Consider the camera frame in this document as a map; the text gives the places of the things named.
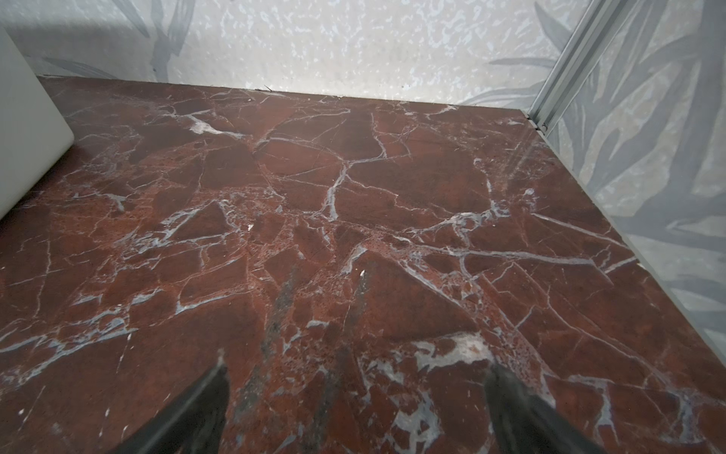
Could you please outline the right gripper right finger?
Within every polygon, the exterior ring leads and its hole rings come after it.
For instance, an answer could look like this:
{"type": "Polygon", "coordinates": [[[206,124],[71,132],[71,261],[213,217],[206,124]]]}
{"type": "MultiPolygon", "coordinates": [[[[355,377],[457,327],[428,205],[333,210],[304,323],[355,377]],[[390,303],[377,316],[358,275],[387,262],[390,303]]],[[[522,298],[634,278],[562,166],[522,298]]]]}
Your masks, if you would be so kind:
{"type": "Polygon", "coordinates": [[[502,453],[602,453],[514,372],[494,362],[483,382],[497,446],[502,453]]]}

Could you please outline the white plastic storage bin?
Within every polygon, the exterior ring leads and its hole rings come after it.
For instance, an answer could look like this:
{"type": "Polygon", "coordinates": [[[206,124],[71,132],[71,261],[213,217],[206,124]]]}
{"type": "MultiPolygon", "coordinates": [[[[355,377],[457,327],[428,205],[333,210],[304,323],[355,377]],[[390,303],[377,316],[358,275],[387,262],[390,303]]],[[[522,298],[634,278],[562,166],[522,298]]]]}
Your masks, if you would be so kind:
{"type": "Polygon", "coordinates": [[[1,32],[1,214],[38,183],[74,134],[7,32],[1,32]]]}

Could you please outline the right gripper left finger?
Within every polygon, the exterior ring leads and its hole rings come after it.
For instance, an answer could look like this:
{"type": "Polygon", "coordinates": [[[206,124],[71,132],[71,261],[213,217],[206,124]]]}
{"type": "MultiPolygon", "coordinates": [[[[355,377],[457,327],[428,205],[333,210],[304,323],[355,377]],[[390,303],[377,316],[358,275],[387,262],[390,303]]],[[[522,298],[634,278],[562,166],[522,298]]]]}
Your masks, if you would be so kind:
{"type": "Polygon", "coordinates": [[[230,401],[222,359],[177,395],[113,453],[217,453],[230,401]]]}

